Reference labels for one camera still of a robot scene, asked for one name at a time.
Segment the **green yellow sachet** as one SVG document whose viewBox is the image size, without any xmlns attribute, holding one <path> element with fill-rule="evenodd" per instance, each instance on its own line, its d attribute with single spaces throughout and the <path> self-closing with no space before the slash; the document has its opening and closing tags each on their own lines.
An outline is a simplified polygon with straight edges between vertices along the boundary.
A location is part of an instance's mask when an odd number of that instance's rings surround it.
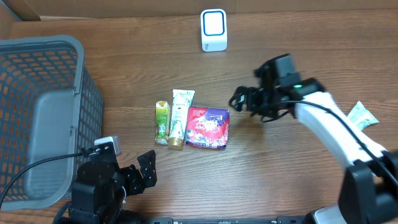
<svg viewBox="0 0 398 224">
<path fill-rule="evenodd" d="M 155 104 L 156 134 L 155 142 L 167 145 L 170 134 L 170 105 L 167 101 L 157 101 Z"/>
</svg>

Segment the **red purple pad package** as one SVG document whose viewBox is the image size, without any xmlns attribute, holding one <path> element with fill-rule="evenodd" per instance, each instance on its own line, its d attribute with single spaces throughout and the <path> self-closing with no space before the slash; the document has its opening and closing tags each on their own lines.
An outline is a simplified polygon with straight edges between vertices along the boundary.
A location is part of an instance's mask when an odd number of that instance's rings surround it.
<svg viewBox="0 0 398 224">
<path fill-rule="evenodd" d="M 185 144 L 191 147 L 224 149 L 229 137 L 229 111 L 191 106 L 188 109 Z"/>
</svg>

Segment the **white shampoo tube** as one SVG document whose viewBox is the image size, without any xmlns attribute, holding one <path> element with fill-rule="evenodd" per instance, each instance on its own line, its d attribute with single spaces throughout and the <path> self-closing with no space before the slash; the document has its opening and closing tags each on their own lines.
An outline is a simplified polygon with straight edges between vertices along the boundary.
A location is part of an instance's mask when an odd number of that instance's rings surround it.
<svg viewBox="0 0 398 224">
<path fill-rule="evenodd" d="M 194 90 L 173 90 L 171 129 L 168 141 L 169 149 L 183 149 L 188 111 L 192 105 L 194 95 Z"/>
</svg>

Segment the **teal wipes packet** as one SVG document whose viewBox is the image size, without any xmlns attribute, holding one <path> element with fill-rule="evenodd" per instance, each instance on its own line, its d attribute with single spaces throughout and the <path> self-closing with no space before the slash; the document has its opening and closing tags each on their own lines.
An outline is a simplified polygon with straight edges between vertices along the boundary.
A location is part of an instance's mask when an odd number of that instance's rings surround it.
<svg viewBox="0 0 398 224">
<path fill-rule="evenodd" d="M 368 126 L 379 122 L 360 101 L 355 104 L 347 117 L 361 131 Z"/>
</svg>

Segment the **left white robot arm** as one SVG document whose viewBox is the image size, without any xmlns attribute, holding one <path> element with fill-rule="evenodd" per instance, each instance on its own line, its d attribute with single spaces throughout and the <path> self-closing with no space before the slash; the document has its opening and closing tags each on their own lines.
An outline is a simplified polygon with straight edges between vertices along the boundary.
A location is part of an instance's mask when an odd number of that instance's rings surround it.
<svg viewBox="0 0 398 224">
<path fill-rule="evenodd" d="M 128 196 L 138 195 L 157 182 L 156 153 L 150 150 L 133 164 L 121 168 L 111 143 L 81 150 L 90 160 L 82 164 L 72 183 L 72 198 L 53 219 L 54 223 L 147 223 L 137 212 L 123 209 Z"/>
</svg>

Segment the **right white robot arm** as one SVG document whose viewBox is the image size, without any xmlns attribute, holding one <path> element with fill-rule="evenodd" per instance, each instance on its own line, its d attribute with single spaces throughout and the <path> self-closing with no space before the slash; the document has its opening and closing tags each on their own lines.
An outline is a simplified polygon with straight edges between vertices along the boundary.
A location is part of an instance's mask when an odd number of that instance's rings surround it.
<svg viewBox="0 0 398 224">
<path fill-rule="evenodd" d="M 237 87 L 230 107 L 259 115 L 263 123 L 290 113 L 316 135 L 344 172 L 337 204 L 289 222 L 385 223 L 396 219 L 397 153 L 388 152 L 358 129 L 317 79 L 302 79 L 291 54 L 268 60 L 253 73 L 259 85 Z"/>
</svg>

